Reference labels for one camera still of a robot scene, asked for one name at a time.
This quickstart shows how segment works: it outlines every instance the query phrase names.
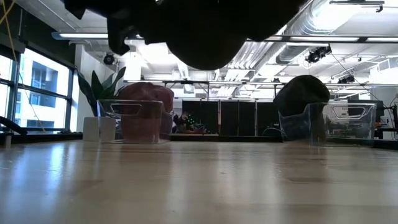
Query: transparent container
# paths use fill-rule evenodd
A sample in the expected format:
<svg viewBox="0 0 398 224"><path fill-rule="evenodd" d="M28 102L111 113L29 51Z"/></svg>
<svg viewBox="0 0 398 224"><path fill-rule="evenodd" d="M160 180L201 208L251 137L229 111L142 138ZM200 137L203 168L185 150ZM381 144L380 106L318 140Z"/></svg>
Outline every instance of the transparent container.
<svg viewBox="0 0 398 224"><path fill-rule="evenodd" d="M282 116L285 141L302 140L313 146L373 146L376 104L312 103L302 114Z"/></svg>
<svg viewBox="0 0 398 224"><path fill-rule="evenodd" d="M157 144L170 139L172 116L161 101L98 100L97 106L103 143Z"/></svg>

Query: table surface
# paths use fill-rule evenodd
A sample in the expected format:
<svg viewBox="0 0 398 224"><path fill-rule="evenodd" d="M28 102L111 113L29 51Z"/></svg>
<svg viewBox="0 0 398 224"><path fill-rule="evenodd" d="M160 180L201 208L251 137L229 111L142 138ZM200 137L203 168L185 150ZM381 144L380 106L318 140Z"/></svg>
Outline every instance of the table surface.
<svg viewBox="0 0 398 224"><path fill-rule="evenodd" d="M397 223L398 152L60 142L0 152L0 223Z"/></svg>

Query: potted plant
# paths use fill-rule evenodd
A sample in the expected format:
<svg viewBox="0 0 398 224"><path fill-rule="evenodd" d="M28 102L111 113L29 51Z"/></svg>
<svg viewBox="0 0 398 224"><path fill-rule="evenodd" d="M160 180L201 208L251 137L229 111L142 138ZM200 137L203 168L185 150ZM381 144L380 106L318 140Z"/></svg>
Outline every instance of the potted plant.
<svg viewBox="0 0 398 224"><path fill-rule="evenodd" d="M97 100L107 100L115 99L118 92L116 91L117 82L124 76L126 68L120 69L117 73L114 81L113 77L115 75L110 75L103 83L98 79L97 74L93 71L91 76L91 85L88 83L86 78L78 71L78 82L81 92L86 96L88 104L91 106L94 117L85 117L83 124L83 140L84 141L98 141L99 131L98 131L98 110L97 110ZM113 119L100 118L103 119L105 123L115 126Z"/></svg>

